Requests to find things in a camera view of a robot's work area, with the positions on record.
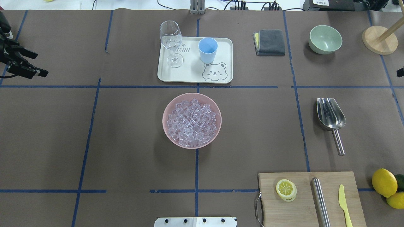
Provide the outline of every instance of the yellow lemon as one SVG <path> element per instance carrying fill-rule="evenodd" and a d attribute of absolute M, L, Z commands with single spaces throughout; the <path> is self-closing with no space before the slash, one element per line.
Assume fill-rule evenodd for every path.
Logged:
<path fill-rule="evenodd" d="M 296 198 L 296 185 L 287 179 L 282 179 L 276 184 L 276 193 L 287 202 L 291 202 Z"/>
<path fill-rule="evenodd" d="M 404 192 L 397 192 L 386 200 L 391 207 L 395 209 L 404 209 Z"/>
<path fill-rule="evenodd" d="M 377 193 L 388 198 L 397 191 L 397 180 L 392 173 L 386 169 L 378 169 L 372 176 L 372 185 Z"/>

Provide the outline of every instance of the bear face drawing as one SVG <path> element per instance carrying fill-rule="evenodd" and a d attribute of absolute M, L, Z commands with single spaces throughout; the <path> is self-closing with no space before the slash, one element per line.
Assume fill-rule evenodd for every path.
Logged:
<path fill-rule="evenodd" d="M 226 64 L 221 62 L 219 64 L 210 64 L 210 63 L 205 63 L 205 70 L 202 73 L 202 77 L 205 80 L 211 80 L 211 81 L 225 81 L 227 78 L 227 72 L 226 72 Z"/>

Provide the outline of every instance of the pink bowl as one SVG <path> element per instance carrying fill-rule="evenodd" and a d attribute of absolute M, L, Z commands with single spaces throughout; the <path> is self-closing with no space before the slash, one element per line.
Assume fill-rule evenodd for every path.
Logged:
<path fill-rule="evenodd" d="M 213 139 L 211 141 L 209 141 L 208 143 L 200 146 L 200 147 L 184 147 L 179 145 L 176 141 L 174 141 L 170 135 L 168 134 L 168 125 L 167 125 L 167 120 L 168 120 L 168 115 L 171 114 L 171 112 L 173 111 L 173 109 L 175 108 L 175 104 L 182 102 L 183 100 L 187 100 L 187 101 L 191 101 L 192 99 L 197 99 L 201 104 L 209 104 L 210 108 L 216 113 L 216 127 L 217 127 L 217 132 L 216 135 L 213 137 Z M 220 128 L 222 126 L 222 114 L 220 113 L 219 107 L 217 106 L 217 104 L 209 97 L 207 97 L 206 95 L 202 95 L 199 93 L 185 93 L 182 95 L 177 96 L 176 98 L 174 98 L 166 107 L 166 109 L 164 110 L 163 113 L 163 129 L 164 129 L 164 133 L 166 134 L 166 136 L 171 140 L 171 142 L 173 142 L 175 145 L 182 147 L 182 148 L 186 148 L 186 149 L 199 149 L 201 147 L 204 147 L 206 145 L 208 145 L 209 143 L 211 143 L 219 134 Z"/>

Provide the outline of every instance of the green bowl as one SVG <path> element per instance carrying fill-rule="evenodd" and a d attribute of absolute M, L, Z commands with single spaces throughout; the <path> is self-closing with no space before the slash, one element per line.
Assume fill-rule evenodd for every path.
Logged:
<path fill-rule="evenodd" d="M 338 50 L 341 45 L 341 34 L 333 27 L 318 25 L 310 31 L 309 46 L 318 54 L 331 54 Z"/>

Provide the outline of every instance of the yellow knife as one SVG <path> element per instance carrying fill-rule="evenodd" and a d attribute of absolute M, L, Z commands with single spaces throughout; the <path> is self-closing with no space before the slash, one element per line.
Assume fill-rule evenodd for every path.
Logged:
<path fill-rule="evenodd" d="M 339 206 L 344 210 L 345 223 L 347 224 L 347 227 L 352 227 L 351 218 L 349 217 L 348 212 L 347 201 L 345 199 L 344 185 L 339 186 L 338 200 L 339 200 Z"/>

